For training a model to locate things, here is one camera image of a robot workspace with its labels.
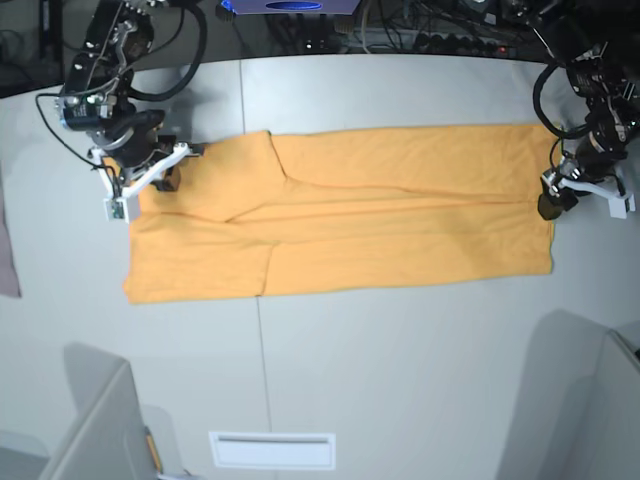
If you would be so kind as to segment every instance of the black cable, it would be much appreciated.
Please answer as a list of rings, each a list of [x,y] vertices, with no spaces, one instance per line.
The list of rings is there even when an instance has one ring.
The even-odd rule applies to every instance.
[[[457,27],[465,30],[474,37],[475,40],[481,40],[480,37],[484,36],[500,42],[508,42],[513,46],[532,43],[531,41],[523,39],[520,31],[516,28],[488,25],[457,10],[445,9],[440,5],[432,5],[426,1],[418,1],[417,5],[429,10],[434,18],[451,23],[452,25],[456,25]],[[478,28],[488,33],[478,32]]]
[[[378,0],[378,12],[380,13],[380,19],[382,21],[382,28],[384,28],[384,31],[387,34],[387,38],[389,39],[389,42],[393,46],[393,49],[396,52],[400,53],[400,51],[398,50],[398,46],[395,44],[395,42],[391,38],[391,33],[389,33],[389,29],[387,28],[387,22],[384,17],[384,7],[382,6],[382,0]]]
[[[159,52],[160,50],[165,49],[166,47],[171,45],[173,42],[175,42],[176,38],[178,38],[180,33],[182,33],[182,27],[184,27],[184,11],[185,11],[184,8],[180,8],[180,23],[178,23],[178,28],[176,29],[175,33],[171,36],[171,38],[166,42],[164,42],[162,45],[160,45],[158,48],[154,48],[153,50],[151,50],[148,54],[145,55],[145,58],[148,57],[149,55],[153,55],[154,53]]]
[[[391,30],[393,30],[393,33],[395,33],[396,37],[398,37],[398,43],[400,45],[400,51],[401,52],[404,51],[404,42],[402,41],[402,34],[398,31],[398,28],[405,28],[405,26],[404,25],[396,25],[395,24],[395,20],[396,20],[396,17],[398,16],[398,14],[402,13],[403,11],[404,11],[404,9],[402,7],[397,8],[388,17],[386,17],[384,15],[384,12],[382,10],[380,11],[380,22],[382,23],[382,27],[384,28],[384,26],[386,25],[387,27],[391,28]]]
[[[20,75],[22,75],[28,82],[37,85],[38,82],[36,82],[33,77],[31,75],[29,75],[29,73],[24,69],[24,67],[18,65],[17,63],[13,63],[13,62],[0,62],[0,67],[10,67],[13,68],[14,70],[16,70],[17,72],[20,73]]]
[[[621,197],[624,197],[627,194],[627,189],[624,188],[624,184],[620,180],[620,178],[614,173],[605,173],[603,175],[604,178],[613,178],[616,181],[616,186],[618,187],[618,193]]]
[[[362,49],[362,40],[360,39],[360,37],[358,37],[357,33],[352,33],[351,35],[353,35],[353,38],[356,40],[356,42],[358,42],[358,44],[360,44],[360,49]],[[393,47],[391,45],[389,45],[388,43],[372,43],[371,45],[367,44],[367,48],[388,48],[393,50]]]
[[[58,140],[58,142],[60,142],[60,144],[64,148],[66,148],[69,152],[71,152],[73,155],[75,155],[79,160],[81,160],[84,163],[86,163],[87,165],[89,165],[91,167],[91,170],[104,169],[107,172],[110,172],[111,175],[107,174],[107,176],[109,176],[109,181],[111,182],[111,188],[113,189],[113,194],[116,197],[120,196],[122,194],[122,190],[120,188],[120,184],[117,182],[116,171],[112,166],[105,165],[104,163],[102,165],[96,165],[95,163],[91,162],[90,160],[87,160],[82,155],[80,155],[78,152],[76,152],[73,148],[71,148],[69,145],[67,145],[67,143],[64,140],[62,140],[62,138],[60,138],[60,136],[53,130],[53,128],[51,128],[51,125],[49,125],[49,122],[47,122],[47,118],[44,116],[44,112],[42,111],[42,107],[40,106],[40,102],[38,101],[38,100],[40,100],[40,98],[43,98],[43,97],[60,98],[60,95],[58,95],[57,93],[39,93],[35,97],[36,107],[38,109],[38,113],[40,114],[40,118],[42,119],[42,121],[44,123],[44,126],[47,127],[47,130],[49,130],[49,133],[51,133],[51,135],[53,135],[54,138],[56,140]]]
[[[83,49],[81,49],[80,47],[74,47],[73,45],[71,45],[69,42],[67,42],[64,38],[62,39],[62,45],[64,46],[64,48],[66,48],[67,50],[71,50],[72,52],[78,52],[78,53],[90,53],[90,52],[86,52]]]
[[[184,90],[184,88],[189,84],[193,76],[196,74],[198,67],[200,67],[202,58],[204,57],[204,52],[207,48],[207,19],[200,7],[198,7],[191,0],[183,0],[180,3],[180,6],[189,11],[195,17],[199,29],[198,47],[196,49],[196,54],[193,62],[189,66],[189,70],[178,83],[176,83],[173,87],[163,93],[145,93],[140,92],[133,87],[130,87],[129,96],[131,98],[135,98],[136,100],[142,100],[145,102],[164,102],[165,100],[169,100],[171,97]]]
[[[0,41],[2,42],[1,46],[5,46],[6,42],[5,42],[5,35],[11,35],[15,40],[16,40],[16,48],[15,48],[15,52],[14,54],[9,57],[9,59],[4,58],[4,55],[2,55],[3,60],[5,62],[13,62],[16,58],[18,58],[20,56],[20,52],[22,52],[22,50],[24,50],[24,36],[18,32],[16,32],[15,30],[9,30],[9,29],[0,29]]]
[[[273,14],[264,16],[264,22],[267,25],[267,30],[269,31],[273,39],[276,41],[276,43],[280,46],[282,51],[285,54],[289,55],[291,52],[289,47],[292,46],[292,44],[287,42],[282,36],[282,34],[280,33],[280,31],[278,31],[274,18],[275,18],[275,15]]]
[[[88,90],[81,90],[79,92],[71,92],[71,93],[60,92],[59,94],[57,94],[57,96],[58,97],[79,97],[81,95],[91,95],[92,93],[99,92],[103,90],[105,87],[108,87],[109,85],[111,85],[112,83],[115,83],[120,77],[122,77],[122,75],[124,75],[130,69],[131,69],[131,65],[129,65],[129,67],[126,68],[124,71],[122,71],[119,75],[113,77],[111,80],[107,80],[100,86],[90,88]]]
[[[556,164],[553,161],[553,154],[556,151],[556,148],[558,147],[558,144],[562,141],[562,139],[560,137],[556,138],[556,141],[553,142],[553,145],[551,146],[551,151],[549,152],[549,165],[551,165],[551,170],[553,170],[554,172],[558,172],[558,167],[556,166]]]
[[[304,31],[306,26],[304,24],[304,15],[296,14],[296,22],[293,23],[293,20],[289,15],[285,15],[280,20],[282,29],[289,39],[289,43],[293,46],[293,53],[295,55],[303,55],[304,54]]]
[[[547,128],[547,130],[553,133],[556,137],[559,137],[565,140],[575,140],[578,138],[582,138],[585,135],[587,135],[591,130],[593,130],[593,128],[595,127],[595,123],[597,122],[595,117],[593,117],[591,120],[588,120],[587,123],[585,123],[580,127],[574,128],[572,130],[564,131],[564,130],[560,130],[553,123],[551,123],[549,118],[547,118],[544,111],[542,110],[542,103],[541,103],[542,89],[544,87],[544,84],[547,82],[547,80],[551,76],[551,74],[555,72],[557,68],[558,68],[558,65],[556,63],[550,63],[542,71],[542,73],[540,73],[540,76],[538,77],[538,79],[536,80],[536,83],[533,86],[533,109],[535,110],[536,115],[538,116],[542,124]]]
[[[238,37],[238,41],[240,42],[240,54],[242,55],[242,58],[254,57],[255,54],[253,53],[253,50],[251,49],[249,44],[247,44],[247,42],[245,42],[244,38],[242,37],[237,23],[231,22],[231,28],[233,28],[233,31],[236,33],[236,37]]]

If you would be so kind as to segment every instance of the electronic equipment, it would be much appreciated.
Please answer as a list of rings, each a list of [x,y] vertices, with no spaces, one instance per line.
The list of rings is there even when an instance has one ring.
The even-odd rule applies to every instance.
[[[496,26],[502,21],[499,0],[423,0],[423,3],[476,24]]]
[[[540,121],[558,137],[550,153],[550,168],[542,175],[538,211],[546,220],[575,207],[581,196],[595,194],[609,202],[610,214],[626,218],[635,199],[619,162],[640,127],[636,81],[640,79],[640,8],[637,1],[508,0],[503,4],[511,21],[530,26],[551,57],[533,89]],[[562,129],[541,106],[545,82],[558,68],[566,70],[576,95],[585,99],[589,114],[584,125]],[[573,151],[565,140],[579,140]],[[556,165],[553,153],[561,146]]]
[[[314,13],[351,15],[360,0],[222,0],[220,6],[238,15]]]

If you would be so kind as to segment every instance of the white table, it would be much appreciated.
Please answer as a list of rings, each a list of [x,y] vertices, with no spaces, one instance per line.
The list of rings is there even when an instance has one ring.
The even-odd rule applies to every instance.
[[[260,129],[533,123],[540,70],[391,55],[208,64],[168,102],[167,127],[203,142]],[[176,78],[150,71],[138,85],[159,91]],[[559,74],[544,100],[552,117],[580,117]],[[214,470],[206,437],[270,429],[336,432],[332,476],[345,480],[533,479],[562,466],[572,430],[557,418],[593,374],[603,332],[637,327],[640,215],[610,219],[590,198],[558,222],[548,276],[132,307],[121,289],[127,227],[104,219],[97,175],[43,128],[34,94],[0,102],[0,132],[24,294],[0,298],[0,430],[45,445],[73,417],[61,348],[82,342],[131,361],[165,461],[209,479],[274,478]]]

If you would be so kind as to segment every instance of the white bracket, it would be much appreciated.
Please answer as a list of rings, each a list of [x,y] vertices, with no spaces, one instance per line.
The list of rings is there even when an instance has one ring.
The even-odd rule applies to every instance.
[[[91,150],[93,158],[102,159],[107,154],[99,149]],[[133,185],[124,187],[120,196],[116,197],[109,174],[104,168],[100,168],[100,178],[107,189],[107,197],[104,199],[105,213],[108,220],[124,220],[131,223],[140,216],[140,200],[138,195],[151,182],[162,180],[165,170],[177,165],[184,157],[191,155],[191,148],[187,143],[180,142],[173,147],[173,153],[156,162],[151,168],[135,179]]]
[[[616,176],[626,190],[625,195],[620,195],[617,185],[614,184],[615,190],[609,190],[588,182],[576,182],[563,178],[559,182],[561,188],[570,188],[579,192],[590,192],[606,199],[609,202],[609,214],[613,218],[626,219],[629,212],[636,211],[635,195],[629,190],[625,183],[624,172],[619,166],[616,166]]]

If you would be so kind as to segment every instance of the orange towel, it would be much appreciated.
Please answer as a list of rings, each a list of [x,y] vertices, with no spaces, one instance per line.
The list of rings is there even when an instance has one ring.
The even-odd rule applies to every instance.
[[[539,126],[245,135],[147,188],[132,303],[433,285],[551,269]]]

